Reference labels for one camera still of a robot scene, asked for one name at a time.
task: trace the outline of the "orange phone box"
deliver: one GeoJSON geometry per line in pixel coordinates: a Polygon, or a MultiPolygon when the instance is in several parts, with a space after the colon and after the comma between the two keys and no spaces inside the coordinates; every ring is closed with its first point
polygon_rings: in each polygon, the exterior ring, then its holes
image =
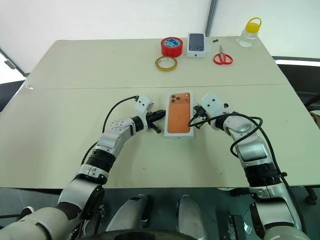
{"type": "Polygon", "coordinates": [[[188,122],[194,113],[194,95],[192,91],[168,92],[164,136],[173,139],[194,137],[193,127],[188,122]]]}

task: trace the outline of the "black cable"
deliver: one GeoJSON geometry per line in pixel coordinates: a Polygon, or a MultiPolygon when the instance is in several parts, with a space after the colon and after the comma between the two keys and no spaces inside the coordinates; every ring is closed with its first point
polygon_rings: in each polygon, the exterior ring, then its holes
{"type": "Polygon", "coordinates": [[[110,109],[108,115],[106,116],[106,118],[105,118],[105,120],[104,120],[104,123],[103,123],[103,127],[102,127],[102,133],[105,132],[106,123],[107,123],[107,120],[108,120],[110,114],[112,113],[112,111],[113,111],[119,104],[121,104],[121,103],[123,103],[123,102],[125,102],[125,101],[128,101],[128,100],[130,100],[130,99],[138,100],[138,98],[139,98],[139,96],[136,95],[136,96],[131,96],[131,97],[125,98],[125,99],[123,99],[123,100],[121,100],[121,101],[118,101],[118,102],[110,109]]]}
{"type": "MultiPolygon", "coordinates": [[[[139,96],[136,95],[136,96],[131,96],[131,97],[125,98],[125,99],[123,99],[123,100],[121,100],[121,101],[118,101],[118,102],[110,109],[110,111],[108,112],[107,116],[105,117],[105,120],[104,120],[104,123],[103,123],[103,127],[102,127],[102,133],[105,132],[106,124],[107,124],[107,121],[108,121],[108,119],[109,119],[110,114],[112,113],[112,111],[113,111],[119,104],[121,104],[121,103],[123,103],[123,102],[125,102],[125,101],[128,101],[128,100],[130,100],[130,99],[135,99],[135,100],[137,101],[138,98],[139,98],[139,96]]],[[[92,144],[92,146],[86,151],[86,153],[85,153],[85,155],[84,155],[84,157],[83,157],[83,159],[82,159],[82,161],[81,161],[81,165],[85,163],[85,160],[86,160],[88,154],[90,153],[91,149],[92,149],[97,143],[98,143],[98,142],[96,141],[96,142],[95,142],[94,144],[92,144]]]]}
{"type": "Polygon", "coordinates": [[[82,161],[81,161],[81,165],[85,163],[85,160],[88,156],[88,154],[90,153],[91,149],[97,144],[98,142],[96,141],[94,144],[91,145],[91,147],[88,149],[88,151],[86,151],[82,161]]]}
{"type": "Polygon", "coordinates": [[[251,136],[252,134],[254,134],[256,131],[258,131],[259,128],[261,127],[262,123],[264,122],[261,117],[251,116],[250,118],[259,120],[259,124],[256,125],[256,127],[255,127],[251,132],[249,132],[247,135],[239,138],[239,139],[236,140],[234,143],[232,143],[232,145],[230,146],[230,152],[231,152],[232,155],[235,156],[236,158],[238,158],[238,155],[234,152],[234,147],[235,147],[238,143],[240,143],[241,141],[243,141],[243,140],[245,140],[246,138],[250,137],[250,136],[251,136]]]}
{"type": "MultiPolygon", "coordinates": [[[[223,114],[223,115],[219,115],[219,116],[214,116],[214,117],[211,117],[211,118],[209,118],[209,119],[205,119],[205,120],[202,120],[202,121],[199,121],[199,122],[196,122],[196,123],[193,123],[193,124],[192,124],[193,120],[195,119],[195,117],[193,117],[193,118],[188,122],[188,126],[189,126],[189,127],[194,127],[194,126],[197,126],[197,125],[202,125],[202,124],[204,124],[204,123],[208,123],[208,122],[213,121],[213,120],[216,120],[216,119],[221,119],[221,118],[230,117],[230,116],[239,116],[239,117],[246,118],[246,119],[248,119],[249,121],[251,121],[251,122],[256,126],[256,128],[254,128],[254,129],[253,129],[251,132],[249,132],[246,136],[244,136],[244,137],[242,137],[242,139],[240,138],[240,139],[238,139],[238,140],[241,140],[241,141],[242,141],[242,140],[246,139],[247,137],[249,137],[250,135],[252,135],[253,133],[255,133],[257,130],[260,130],[260,132],[262,133],[262,135],[263,135],[263,137],[264,137],[264,139],[265,139],[265,141],[266,141],[266,143],[267,143],[267,145],[268,145],[268,148],[269,148],[269,150],[270,150],[270,154],[271,154],[271,157],[272,157],[272,159],[273,159],[274,167],[275,167],[277,173],[280,175],[280,178],[281,178],[281,180],[283,181],[283,183],[284,183],[284,185],[285,185],[285,187],[286,187],[286,189],[287,189],[287,191],[288,191],[288,193],[289,193],[289,195],[290,195],[290,197],[291,197],[291,199],[292,199],[292,202],[293,202],[293,204],[294,204],[294,207],[295,207],[295,209],[296,209],[296,211],[297,211],[297,213],[298,213],[298,215],[299,215],[299,218],[300,218],[300,221],[301,221],[302,231],[303,231],[305,234],[307,234],[306,223],[305,223],[304,217],[303,217],[303,215],[302,215],[300,206],[299,206],[299,204],[298,204],[298,202],[297,202],[297,200],[296,200],[296,198],[295,198],[295,196],[294,196],[294,194],[293,194],[293,192],[292,192],[291,187],[289,186],[287,180],[285,179],[285,176],[286,176],[287,174],[286,174],[286,173],[282,173],[282,172],[280,171],[280,168],[279,168],[278,162],[277,162],[277,160],[276,160],[275,152],[274,152],[274,149],[273,149],[273,147],[272,147],[272,145],[271,145],[271,142],[270,142],[267,134],[265,133],[265,131],[264,131],[264,130],[262,129],[262,127],[261,127],[261,125],[262,125],[262,118],[260,118],[260,117],[249,117],[249,116],[247,116],[247,115],[240,114],[240,113],[235,113],[235,112],[234,112],[234,113],[228,113],[228,114],[223,114]]],[[[235,145],[232,144],[231,146],[232,146],[232,148],[230,148],[230,151],[231,151],[231,153],[234,155],[233,147],[234,147],[235,145]]]]}

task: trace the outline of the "red scissors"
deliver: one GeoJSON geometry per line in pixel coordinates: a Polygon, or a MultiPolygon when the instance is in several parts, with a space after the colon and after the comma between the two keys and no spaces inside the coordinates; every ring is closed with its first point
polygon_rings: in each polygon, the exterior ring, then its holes
{"type": "Polygon", "coordinates": [[[218,65],[230,65],[233,61],[234,60],[230,55],[224,53],[224,49],[222,48],[222,45],[220,45],[220,53],[213,57],[213,62],[218,65]]]}

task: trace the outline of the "scissors blade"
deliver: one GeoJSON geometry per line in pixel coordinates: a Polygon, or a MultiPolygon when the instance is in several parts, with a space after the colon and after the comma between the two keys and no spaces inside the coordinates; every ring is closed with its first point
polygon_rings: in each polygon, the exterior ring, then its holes
{"type": "Polygon", "coordinates": [[[220,53],[224,54],[224,49],[222,48],[222,45],[220,45],[220,53]]]}

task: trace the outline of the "red tape roll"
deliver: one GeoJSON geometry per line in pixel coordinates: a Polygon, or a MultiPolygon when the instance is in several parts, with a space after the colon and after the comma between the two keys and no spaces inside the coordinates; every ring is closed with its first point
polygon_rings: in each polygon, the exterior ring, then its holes
{"type": "Polygon", "coordinates": [[[179,57],[182,54],[183,45],[184,42],[180,38],[167,37],[161,41],[161,53],[163,56],[179,57]]]}

